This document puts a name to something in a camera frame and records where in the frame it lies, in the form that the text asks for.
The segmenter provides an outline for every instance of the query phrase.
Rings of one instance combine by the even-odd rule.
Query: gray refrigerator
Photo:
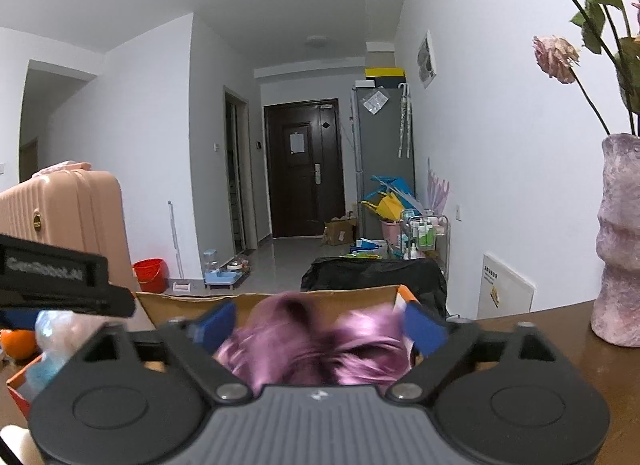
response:
[[[415,195],[414,145],[413,138],[410,137],[412,148],[410,157],[407,158],[407,130],[405,127],[402,157],[398,158],[402,90],[385,89],[390,99],[375,115],[370,113],[362,103],[362,99],[372,92],[374,92],[372,88],[353,88],[351,94],[358,222],[360,223],[360,237],[382,239],[380,219],[368,208],[362,206],[360,201],[380,187],[379,183],[371,181],[373,175],[402,177]]]

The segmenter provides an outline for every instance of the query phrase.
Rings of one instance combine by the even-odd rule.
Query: orange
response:
[[[36,352],[36,334],[28,330],[0,330],[0,347],[14,360],[28,359]]]

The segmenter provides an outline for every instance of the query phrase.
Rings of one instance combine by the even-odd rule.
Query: purple satin fabric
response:
[[[386,389],[410,368],[401,312],[391,305],[350,311],[327,330],[303,293],[260,301],[216,358],[255,394],[265,384],[375,384]]]

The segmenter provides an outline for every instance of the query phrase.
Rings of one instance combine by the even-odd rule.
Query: vase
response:
[[[640,137],[610,135],[604,151],[604,193],[598,214],[602,289],[593,332],[616,346],[640,347]]]

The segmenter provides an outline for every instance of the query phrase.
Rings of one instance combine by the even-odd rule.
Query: suitcase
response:
[[[82,252],[109,262],[114,285],[140,291],[131,267],[120,185],[109,172],[59,169],[0,193],[0,233]],[[153,329],[142,307],[129,329]]]

